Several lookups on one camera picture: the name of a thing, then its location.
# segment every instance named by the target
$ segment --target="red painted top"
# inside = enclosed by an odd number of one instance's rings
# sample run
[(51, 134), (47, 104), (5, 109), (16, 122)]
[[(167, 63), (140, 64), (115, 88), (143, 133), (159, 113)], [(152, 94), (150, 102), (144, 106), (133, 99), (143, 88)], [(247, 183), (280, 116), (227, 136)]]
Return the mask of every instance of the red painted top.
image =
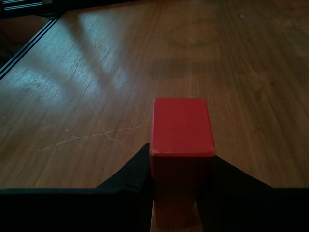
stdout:
[(156, 98), (150, 154), (155, 156), (214, 156), (206, 102), (198, 98)]

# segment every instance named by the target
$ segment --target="scratch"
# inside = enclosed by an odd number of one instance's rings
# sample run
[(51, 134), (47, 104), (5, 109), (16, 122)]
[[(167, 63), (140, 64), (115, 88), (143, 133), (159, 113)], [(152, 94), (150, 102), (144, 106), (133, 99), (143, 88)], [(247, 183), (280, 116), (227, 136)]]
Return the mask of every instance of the scratch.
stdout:
[(140, 121), (140, 122), (132, 122), (132, 124), (140, 124), (140, 123), (144, 123), (144, 122), (150, 122), (151, 120), (144, 120), (144, 121)]
[(78, 62), (77, 65), (76, 65), (76, 68), (75, 68), (75, 70), (74, 70), (74, 72), (73, 72), (73, 74), (72, 74), (72, 77), (74, 76), (76, 70), (78, 69), (78, 66), (79, 66), (79, 62)]
[(259, 75), (256, 73), (256, 71), (251, 67), (251, 65), (245, 61), (245, 63), (247, 64), (247, 66), (249, 67), (249, 69), (251, 70), (251, 72), (256, 76), (259, 77)]
[(127, 147), (127, 148), (130, 148), (130, 150), (134, 151), (130, 146), (124, 144), (123, 142), (119, 141), (118, 139), (113, 139), (113, 138), (111, 138), (110, 135), (108, 134), (108, 132), (106, 132), (106, 135), (107, 135), (107, 137), (108, 137), (110, 140), (117, 141), (117, 142), (120, 143), (122, 146), (125, 146), (125, 147)]
[(103, 135), (107, 135), (107, 137), (108, 137), (110, 140), (115, 140), (115, 141), (119, 142), (120, 144), (122, 144), (123, 146), (126, 146), (126, 147), (130, 148), (131, 150), (133, 150), (131, 147), (129, 147), (128, 145), (122, 143), (121, 141), (119, 141), (119, 140), (117, 140), (117, 139), (111, 138), (111, 137), (109, 136), (109, 133), (112, 133), (112, 132), (114, 132), (114, 131), (119, 131), (119, 130), (120, 130), (120, 131), (122, 131), (122, 130), (131, 130), (131, 129), (136, 129), (136, 128), (140, 128), (140, 127), (137, 126), (137, 127), (129, 127), (129, 128), (120, 128), (120, 129), (110, 130), (110, 131), (104, 132), (104, 133), (102, 133), (102, 134), (94, 134), (94, 135), (88, 135), (88, 136), (83, 136), (83, 137), (72, 136), (71, 139), (67, 139), (67, 140), (65, 140), (65, 141), (62, 141), (62, 142), (56, 143), (56, 144), (54, 144), (54, 145), (48, 146), (48, 147), (44, 148), (43, 150), (36, 150), (36, 151), (38, 151), (38, 152), (44, 152), (44, 151), (46, 151), (46, 150), (48, 150), (48, 149), (50, 149), (50, 148), (52, 148), (52, 147), (54, 147), (54, 146), (58, 146), (58, 145), (60, 145), (60, 144), (64, 144), (64, 143), (69, 142), (69, 141), (73, 141), (73, 140), (76, 140), (76, 139), (89, 139), (89, 138), (98, 137), (98, 136), (103, 136)]
[(88, 138), (92, 138), (92, 137), (97, 137), (97, 136), (103, 136), (109, 133), (112, 133), (114, 131), (121, 131), (121, 130), (130, 130), (130, 129), (136, 129), (136, 128), (140, 128), (140, 127), (129, 127), (129, 128), (121, 128), (121, 129), (115, 129), (115, 130), (110, 130), (108, 132), (104, 132), (103, 134), (94, 134), (94, 135), (88, 135), (88, 136), (83, 136), (83, 137), (76, 137), (76, 136), (72, 136), (74, 139), (88, 139)]
[(47, 125), (46, 127), (43, 127), (42, 130), (49, 129), (49, 128), (53, 128), (53, 127), (55, 127), (56, 125), (57, 125), (57, 124)]
[(38, 182), (37, 182), (35, 188), (37, 188), (37, 187), (39, 186), (39, 183), (40, 183), (40, 182), (41, 182), (41, 177), (39, 178), (39, 180), (38, 180)]
[[(64, 55), (64, 56), (65, 56), (65, 55)], [(63, 60), (64, 56), (61, 58), (61, 60), (60, 60), (60, 62), (59, 62), (58, 64), (60, 64), (60, 63), (62, 62), (62, 60)]]
[(59, 142), (59, 143), (57, 143), (57, 144), (48, 146), (48, 147), (44, 148), (43, 150), (39, 150), (39, 151), (40, 151), (40, 152), (43, 152), (43, 151), (46, 151), (46, 150), (48, 150), (48, 149), (50, 149), (50, 148), (52, 148), (52, 147), (54, 147), (54, 146), (58, 146), (58, 145), (60, 145), (60, 144), (64, 144), (64, 143), (66, 143), (66, 142), (69, 142), (69, 141), (72, 141), (72, 140), (75, 140), (75, 139), (78, 139), (78, 138), (73, 137), (73, 138), (71, 138), (71, 139), (67, 139), (67, 140), (62, 141), (62, 142)]

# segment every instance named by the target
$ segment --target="wooden surface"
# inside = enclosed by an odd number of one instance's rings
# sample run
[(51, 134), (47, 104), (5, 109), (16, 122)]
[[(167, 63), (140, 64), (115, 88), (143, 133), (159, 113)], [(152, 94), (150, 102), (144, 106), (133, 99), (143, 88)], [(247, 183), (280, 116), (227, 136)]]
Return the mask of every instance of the wooden surface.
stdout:
[(309, 2), (143, 0), (65, 13), (0, 81), (0, 188), (92, 188), (200, 97), (217, 155), (309, 187)]

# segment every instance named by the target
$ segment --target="wood grain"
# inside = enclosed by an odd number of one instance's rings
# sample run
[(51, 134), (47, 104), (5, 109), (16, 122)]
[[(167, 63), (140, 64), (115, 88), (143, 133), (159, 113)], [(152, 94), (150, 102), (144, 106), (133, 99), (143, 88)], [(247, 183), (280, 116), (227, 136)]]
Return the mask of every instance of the wood grain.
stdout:
[(150, 140), (155, 97), (206, 99), (217, 155), (309, 187), (309, 2), (66, 12), (0, 82), (0, 188), (92, 188)]

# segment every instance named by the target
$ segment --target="red block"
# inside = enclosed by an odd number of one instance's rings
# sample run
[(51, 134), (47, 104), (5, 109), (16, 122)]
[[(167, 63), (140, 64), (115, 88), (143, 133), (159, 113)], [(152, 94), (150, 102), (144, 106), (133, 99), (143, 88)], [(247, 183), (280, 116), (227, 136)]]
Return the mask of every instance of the red block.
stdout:
[(205, 101), (155, 99), (150, 162), (158, 227), (186, 226), (213, 157), (214, 142)]

